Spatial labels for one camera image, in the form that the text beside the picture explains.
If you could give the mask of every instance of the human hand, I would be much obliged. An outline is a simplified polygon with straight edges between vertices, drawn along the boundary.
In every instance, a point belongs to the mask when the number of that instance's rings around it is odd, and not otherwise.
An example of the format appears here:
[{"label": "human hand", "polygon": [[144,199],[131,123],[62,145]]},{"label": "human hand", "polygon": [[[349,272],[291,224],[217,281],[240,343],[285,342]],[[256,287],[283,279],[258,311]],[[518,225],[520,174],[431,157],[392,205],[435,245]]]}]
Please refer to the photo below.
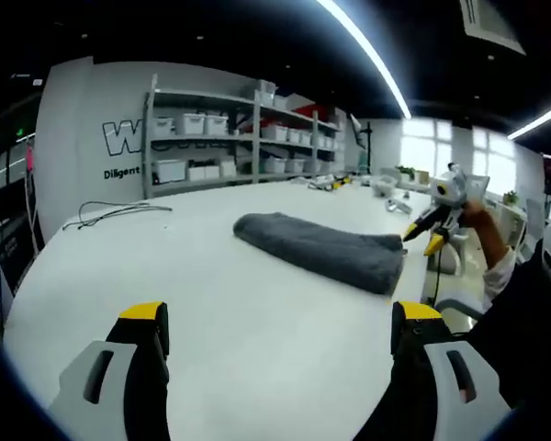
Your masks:
[{"label": "human hand", "polygon": [[486,219],[486,215],[488,215],[488,212],[484,205],[476,199],[471,199],[463,206],[463,214],[460,219],[461,226],[477,228]]}]

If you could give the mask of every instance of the wall logo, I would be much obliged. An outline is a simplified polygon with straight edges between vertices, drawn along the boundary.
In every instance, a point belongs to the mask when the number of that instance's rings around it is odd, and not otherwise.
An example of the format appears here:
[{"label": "wall logo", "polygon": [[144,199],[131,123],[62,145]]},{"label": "wall logo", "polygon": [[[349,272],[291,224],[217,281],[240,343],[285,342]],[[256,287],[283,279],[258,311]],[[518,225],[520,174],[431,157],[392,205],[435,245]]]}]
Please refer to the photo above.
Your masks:
[{"label": "wall logo", "polygon": [[[107,144],[108,154],[110,156],[120,156],[125,152],[139,153],[141,151],[141,127],[142,119],[138,119],[133,124],[130,119],[115,122],[105,122],[102,124],[104,141]],[[104,171],[104,179],[122,179],[126,175],[138,175],[141,172],[140,167],[117,169],[112,168]]]},{"label": "wall logo", "polygon": [[125,149],[129,153],[138,153],[141,151],[141,128],[142,119],[138,119],[133,124],[130,119],[116,122],[105,122],[102,124],[104,141],[107,144],[108,154],[110,156],[119,156]]}]

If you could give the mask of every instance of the cable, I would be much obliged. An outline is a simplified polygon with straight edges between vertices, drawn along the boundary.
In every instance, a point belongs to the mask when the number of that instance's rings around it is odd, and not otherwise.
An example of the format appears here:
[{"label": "cable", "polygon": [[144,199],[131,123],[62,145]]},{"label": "cable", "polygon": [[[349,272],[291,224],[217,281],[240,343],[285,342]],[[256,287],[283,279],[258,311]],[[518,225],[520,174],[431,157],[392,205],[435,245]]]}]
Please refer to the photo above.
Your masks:
[{"label": "cable", "polygon": [[[89,204],[100,204],[100,205],[108,205],[111,207],[123,207],[122,209],[116,209],[114,211],[110,211],[109,213],[105,213],[101,216],[96,216],[95,218],[84,220],[82,219],[82,209]],[[63,225],[63,230],[67,229],[68,227],[71,227],[73,225],[79,225],[78,230],[81,230],[83,227],[93,227],[100,221],[108,218],[113,218],[115,216],[120,216],[123,214],[129,214],[129,213],[136,213],[136,212],[142,212],[142,211],[173,211],[173,209],[169,207],[159,206],[159,205],[151,205],[149,202],[137,202],[134,204],[118,204],[115,202],[104,202],[99,200],[90,200],[88,202],[83,203],[80,208],[78,209],[78,219],[79,221],[69,222],[65,225]]]},{"label": "cable", "polygon": [[142,211],[156,211],[156,210],[160,210],[160,211],[173,211],[172,209],[170,209],[169,207],[156,207],[156,206],[152,206],[152,207],[142,207],[142,208],[138,208],[138,207],[126,207],[124,209],[118,209],[118,210],[115,210],[115,211],[112,211],[110,213],[107,213],[107,214],[104,214],[102,216],[98,216],[96,218],[92,218],[90,220],[86,220],[86,221],[81,221],[81,222],[70,222],[66,225],[63,226],[63,229],[65,230],[67,227],[70,227],[72,225],[79,225],[79,227],[77,228],[78,230],[81,230],[83,227],[93,227],[94,225],[96,225],[98,222],[100,222],[101,220],[104,220],[104,219],[108,219],[108,218],[113,218],[115,216],[120,216],[122,214],[128,214],[128,213],[138,213],[138,212],[142,212]]},{"label": "cable", "polygon": [[77,218],[82,222],[82,209],[90,204],[95,205],[108,205],[109,207],[149,207],[151,204],[149,202],[135,202],[135,203],[117,203],[117,202],[106,202],[104,200],[88,200],[80,205],[80,208],[77,210]]},{"label": "cable", "polygon": [[443,255],[443,248],[439,250],[439,263],[437,264],[437,284],[434,287],[433,307],[437,301],[437,296],[439,295],[439,279],[441,277],[441,256],[442,255]]}]

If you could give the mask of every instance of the potted plant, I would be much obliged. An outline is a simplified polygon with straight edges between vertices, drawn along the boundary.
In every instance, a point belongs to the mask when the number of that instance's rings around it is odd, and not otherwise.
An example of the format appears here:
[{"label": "potted plant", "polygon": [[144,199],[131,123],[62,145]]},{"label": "potted plant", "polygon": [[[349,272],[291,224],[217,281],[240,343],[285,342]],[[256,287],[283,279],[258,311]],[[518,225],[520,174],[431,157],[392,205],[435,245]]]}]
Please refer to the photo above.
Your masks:
[{"label": "potted plant", "polygon": [[518,202],[518,195],[514,190],[509,191],[508,193],[504,193],[504,196],[502,197],[502,202],[504,205],[516,205],[516,202]]},{"label": "potted plant", "polygon": [[405,167],[403,165],[398,165],[396,167],[398,171],[403,175],[408,175],[410,178],[410,181],[414,180],[414,168],[412,167]]}]

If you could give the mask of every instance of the white box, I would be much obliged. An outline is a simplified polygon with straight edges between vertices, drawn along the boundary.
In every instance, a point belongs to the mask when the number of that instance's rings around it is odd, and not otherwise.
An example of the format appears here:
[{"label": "white box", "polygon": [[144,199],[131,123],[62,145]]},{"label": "white box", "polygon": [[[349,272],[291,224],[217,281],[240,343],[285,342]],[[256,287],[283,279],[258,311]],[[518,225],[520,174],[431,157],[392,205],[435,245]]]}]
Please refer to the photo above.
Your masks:
[{"label": "white box", "polygon": [[207,135],[224,136],[227,134],[228,120],[229,120],[229,117],[206,115],[205,122],[204,122],[204,132]]},{"label": "white box", "polygon": [[321,134],[317,135],[317,146],[319,149],[324,149],[326,147],[325,137]]},{"label": "white box", "polygon": [[309,131],[301,131],[300,132],[300,144],[302,145],[310,145],[310,140],[312,139],[312,133]]},{"label": "white box", "polygon": [[204,176],[206,179],[220,178],[220,167],[218,165],[207,165],[204,167]]},{"label": "white box", "polygon": [[302,173],[305,162],[304,159],[288,159],[286,161],[286,171],[288,173]]},{"label": "white box", "polygon": [[295,144],[300,144],[300,131],[296,129],[288,129],[287,141],[294,142]]},{"label": "white box", "polygon": [[275,108],[281,108],[282,110],[286,110],[287,107],[287,98],[284,98],[283,96],[274,96],[274,107]]},{"label": "white box", "polygon": [[153,122],[153,136],[155,138],[166,138],[172,134],[173,118],[156,118]]},{"label": "white box", "polygon": [[314,173],[314,161],[312,161],[312,158],[304,161],[304,171],[307,173]]},{"label": "white box", "polygon": [[203,181],[206,179],[205,173],[206,167],[191,167],[188,172],[188,178],[190,181]]},{"label": "white box", "polygon": [[273,95],[276,92],[277,86],[276,83],[272,83],[271,81],[259,80],[257,81],[257,88],[262,92]]},{"label": "white box", "polygon": [[185,113],[177,119],[176,133],[178,135],[203,135],[206,115]]},{"label": "white box", "polygon": [[186,179],[186,161],[181,159],[155,161],[153,168],[160,184]]},{"label": "white box", "polygon": [[237,175],[237,166],[233,159],[223,159],[220,161],[220,175],[222,177]]},{"label": "white box", "polygon": [[286,159],[267,158],[267,160],[265,160],[265,171],[267,173],[285,173]]},{"label": "white box", "polygon": [[258,101],[259,104],[266,107],[274,106],[274,94],[268,92],[262,92],[260,90],[255,91],[255,101]]},{"label": "white box", "polygon": [[268,140],[281,142],[287,141],[287,127],[276,126],[276,124],[272,124],[271,126],[267,126],[262,129],[262,134],[263,137]]}]

